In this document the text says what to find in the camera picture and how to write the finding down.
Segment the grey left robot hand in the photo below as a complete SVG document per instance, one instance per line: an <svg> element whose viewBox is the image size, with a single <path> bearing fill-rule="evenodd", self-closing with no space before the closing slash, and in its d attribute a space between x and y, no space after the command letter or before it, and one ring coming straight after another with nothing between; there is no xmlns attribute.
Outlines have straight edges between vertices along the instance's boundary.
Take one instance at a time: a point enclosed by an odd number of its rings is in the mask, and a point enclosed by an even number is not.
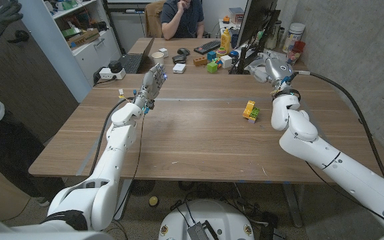
<svg viewBox="0 0 384 240"><path fill-rule="evenodd" d="M154 108L155 98L158 96L166 79L167 75L164 65L158 63L150 68L144 75L142 87L135 96L133 103L142 109L149 108L152 110Z"/></svg>

